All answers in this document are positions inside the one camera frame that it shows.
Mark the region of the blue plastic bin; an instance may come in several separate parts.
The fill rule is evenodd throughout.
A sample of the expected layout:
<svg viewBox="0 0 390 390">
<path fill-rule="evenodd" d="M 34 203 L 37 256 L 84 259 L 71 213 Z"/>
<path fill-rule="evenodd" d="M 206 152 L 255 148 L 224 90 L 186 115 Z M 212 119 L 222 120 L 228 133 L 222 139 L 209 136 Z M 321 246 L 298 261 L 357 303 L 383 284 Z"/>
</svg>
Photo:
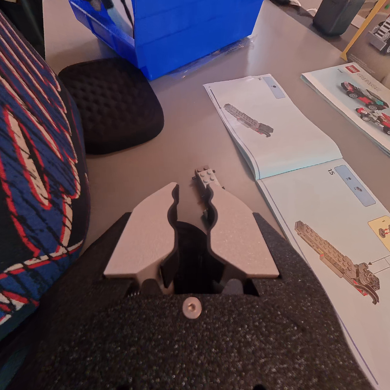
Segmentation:
<svg viewBox="0 0 390 390">
<path fill-rule="evenodd" d="M 112 1 L 69 1 L 76 19 L 149 80 L 207 56 L 249 36 L 261 0 L 131 1 L 133 34 L 115 24 Z"/>
</svg>

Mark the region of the dark green cylindrical container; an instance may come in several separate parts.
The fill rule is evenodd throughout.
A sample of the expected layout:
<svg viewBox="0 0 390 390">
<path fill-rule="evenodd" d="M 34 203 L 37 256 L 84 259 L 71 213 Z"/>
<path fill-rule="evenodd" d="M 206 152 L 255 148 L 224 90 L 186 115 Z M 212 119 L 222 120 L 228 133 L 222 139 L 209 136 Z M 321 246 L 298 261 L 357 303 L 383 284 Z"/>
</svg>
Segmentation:
<svg viewBox="0 0 390 390">
<path fill-rule="evenodd" d="M 313 17 L 313 26 L 325 36 L 342 35 L 358 14 L 364 0 L 323 0 Z"/>
</svg>

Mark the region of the grey and black lego build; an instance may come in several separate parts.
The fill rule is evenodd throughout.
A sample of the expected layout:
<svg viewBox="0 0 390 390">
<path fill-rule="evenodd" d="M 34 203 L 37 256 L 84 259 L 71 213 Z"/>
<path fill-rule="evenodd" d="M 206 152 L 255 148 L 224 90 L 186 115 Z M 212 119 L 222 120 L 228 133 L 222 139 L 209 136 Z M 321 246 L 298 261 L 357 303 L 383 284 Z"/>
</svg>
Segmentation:
<svg viewBox="0 0 390 390">
<path fill-rule="evenodd" d="M 199 194 L 199 204 L 203 206 L 202 221 L 206 232 L 196 233 L 196 235 L 187 234 L 190 243 L 195 245 L 193 253 L 197 253 L 201 258 L 201 268 L 204 273 L 219 282 L 225 270 L 225 261 L 216 250 L 211 248 L 211 230 L 217 223 L 217 207 L 212 206 L 212 197 L 215 196 L 217 189 L 224 189 L 215 176 L 215 170 L 208 165 L 202 165 L 195 169 L 195 175 L 192 178 L 192 186 L 196 188 Z"/>
</svg>

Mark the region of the yellow lego set box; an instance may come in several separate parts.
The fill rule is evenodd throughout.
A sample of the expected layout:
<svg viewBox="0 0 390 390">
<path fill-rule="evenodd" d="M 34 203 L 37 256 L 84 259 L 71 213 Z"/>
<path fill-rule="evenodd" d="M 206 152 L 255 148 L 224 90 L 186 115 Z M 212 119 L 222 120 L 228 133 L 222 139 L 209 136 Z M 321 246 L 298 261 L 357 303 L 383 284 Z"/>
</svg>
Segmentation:
<svg viewBox="0 0 390 390">
<path fill-rule="evenodd" d="M 341 54 L 381 81 L 390 71 L 389 0 L 378 1 Z"/>
</svg>

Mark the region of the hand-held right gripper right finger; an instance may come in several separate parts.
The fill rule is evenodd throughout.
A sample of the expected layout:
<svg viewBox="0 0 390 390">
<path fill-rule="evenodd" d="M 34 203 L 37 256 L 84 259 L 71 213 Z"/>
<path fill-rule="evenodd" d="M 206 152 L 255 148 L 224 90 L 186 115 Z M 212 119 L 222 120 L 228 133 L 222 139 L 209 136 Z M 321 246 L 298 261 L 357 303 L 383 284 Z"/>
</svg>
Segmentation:
<svg viewBox="0 0 390 390">
<path fill-rule="evenodd" d="M 213 292 L 243 294 L 253 279 L 277 279 L 276 263 L 256 213 L 216 184 L 206 185 L 207 271 Z"/>
</svg>

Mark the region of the closed lego instruction booklet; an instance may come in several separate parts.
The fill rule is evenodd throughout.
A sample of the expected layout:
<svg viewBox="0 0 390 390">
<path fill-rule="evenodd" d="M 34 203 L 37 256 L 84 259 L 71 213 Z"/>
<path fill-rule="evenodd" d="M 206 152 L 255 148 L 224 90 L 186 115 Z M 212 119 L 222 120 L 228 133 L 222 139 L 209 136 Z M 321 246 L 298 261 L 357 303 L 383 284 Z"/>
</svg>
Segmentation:
<svg viewBox="0 0 390 390">
<path fill-rule="evenodd" d="M 390 155 L 390 91 L 352 62 L 301 75 L 310 87 Z"/>
</svg>

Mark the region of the open lego instruction booklet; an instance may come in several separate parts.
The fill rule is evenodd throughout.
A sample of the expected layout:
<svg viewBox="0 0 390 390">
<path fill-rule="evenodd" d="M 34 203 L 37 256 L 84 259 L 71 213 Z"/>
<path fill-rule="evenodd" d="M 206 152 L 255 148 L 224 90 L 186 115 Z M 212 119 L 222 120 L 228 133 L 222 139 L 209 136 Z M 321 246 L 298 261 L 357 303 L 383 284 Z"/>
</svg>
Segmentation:
<svg viewBox="0 0 390 390">
<path fill-rule="evenodd" d="M 389 211 L 271 75 L 204 84 L 375 389 L 389 389 Z"/>
</svg>

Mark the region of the person's patterned knit sweater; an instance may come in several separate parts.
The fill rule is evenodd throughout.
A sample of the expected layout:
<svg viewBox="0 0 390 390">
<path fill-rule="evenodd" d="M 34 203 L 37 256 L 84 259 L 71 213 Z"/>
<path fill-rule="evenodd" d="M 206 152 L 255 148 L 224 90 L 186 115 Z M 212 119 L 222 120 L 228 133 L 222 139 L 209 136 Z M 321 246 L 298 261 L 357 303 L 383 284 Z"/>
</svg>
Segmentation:
<svg viewBox="0 0 390 390">
<path fill-rule="evenodd" d="M 90 220 L 81 119 L 64 84 L 1 12 L 1 368 L 22 324 L 78 258 Z"/>
</svg>

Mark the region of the clear plastic bag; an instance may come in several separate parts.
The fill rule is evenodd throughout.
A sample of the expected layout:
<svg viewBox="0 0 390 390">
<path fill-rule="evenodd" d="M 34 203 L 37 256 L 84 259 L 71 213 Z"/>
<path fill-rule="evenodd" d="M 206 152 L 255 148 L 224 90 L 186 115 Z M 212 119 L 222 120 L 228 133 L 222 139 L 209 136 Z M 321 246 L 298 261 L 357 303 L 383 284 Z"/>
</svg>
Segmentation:
<svg viewBox="0 0 390 390">
<path fill-rule="evenodd" d="M 197 71 L 201 67 L 209 64 L 210 62 L 222 58 L 230 53 L 233 53 L 235 51 L 241 50 L 243 48 L 250 48 L 252 49 L 254 46 L 254 41 L 256 39 L 256 36 L 250 35 L 247 37 L 244 37 L 234 43 L 231 43 L 227 46 L 222 47 L 221 49 L 218 49 L 206 56 L 203 56 L 195 61 L 192 61 L 186 65 L 181 66 L 180 68 L 170 72 L 168 75 L 176 78 L 176 79 L 183 79 L 187 77 L 189 74 Z"/>
</svg>

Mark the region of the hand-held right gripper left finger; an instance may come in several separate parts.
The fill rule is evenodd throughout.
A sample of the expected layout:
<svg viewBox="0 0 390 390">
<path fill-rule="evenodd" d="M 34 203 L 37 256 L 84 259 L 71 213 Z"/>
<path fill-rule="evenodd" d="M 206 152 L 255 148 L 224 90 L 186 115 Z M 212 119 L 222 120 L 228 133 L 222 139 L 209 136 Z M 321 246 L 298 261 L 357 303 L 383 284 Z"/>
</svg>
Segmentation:
<svg viewBox="0 0 390 390">
<path fill-rule="evenodd" d="M 134 208 L 104 270 L 106 278 L 133 278 L 139 286 L 152 279 L 164 294 L 174 292 L 178 202 L 179 185 L 171 182 Z"/>
</svg>

